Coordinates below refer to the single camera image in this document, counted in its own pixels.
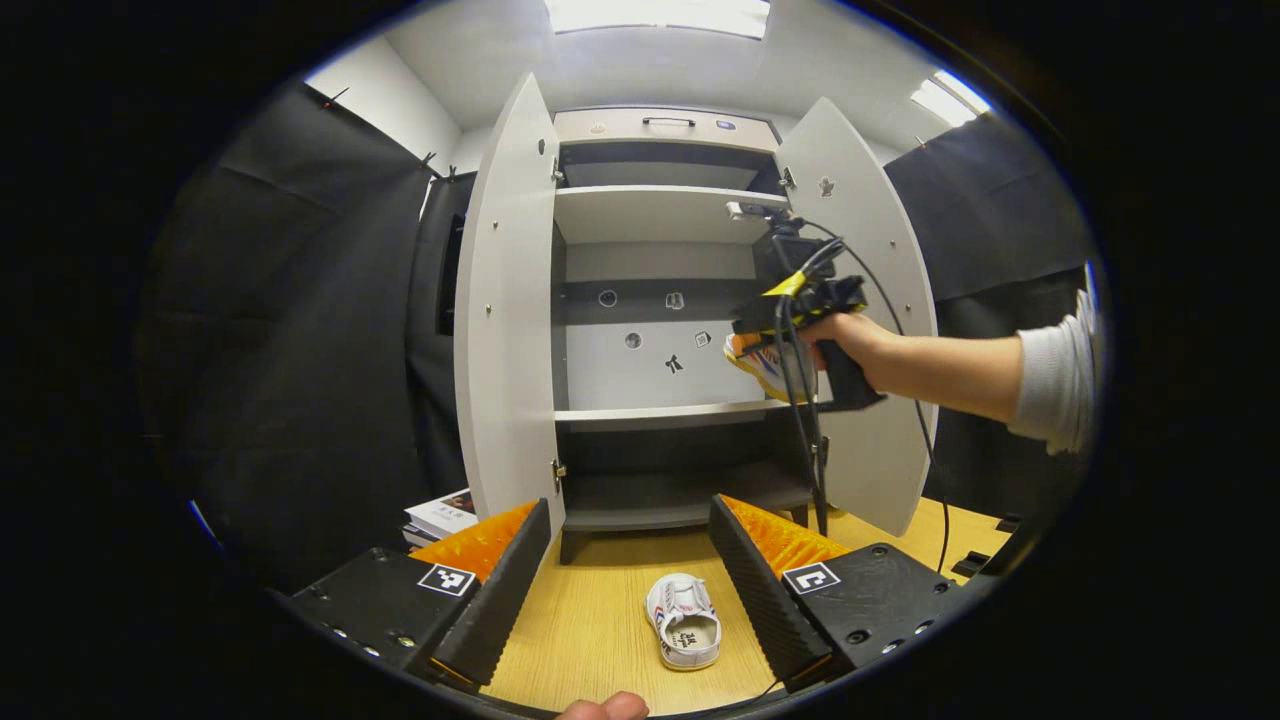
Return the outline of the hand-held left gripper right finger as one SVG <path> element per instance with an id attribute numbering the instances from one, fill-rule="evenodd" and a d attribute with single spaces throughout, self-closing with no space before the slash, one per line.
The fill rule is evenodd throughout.
<path id="1" fill-rule="evenodd" d="M 879 662 L 955 616 L 964 588 L 892 544 L 860 550 L 717 495 L 709 534 L 786 691 Z"/>

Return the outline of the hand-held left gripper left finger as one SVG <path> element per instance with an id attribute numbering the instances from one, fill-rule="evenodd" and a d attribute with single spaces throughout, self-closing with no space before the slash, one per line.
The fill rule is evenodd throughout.
<path id="1" fill-rule="evenodd" d="M 384 667 L 479 691 L 549 543 L 539 498 L 411 553 L 372 547 L 292 594 L 291 610 Z"/>

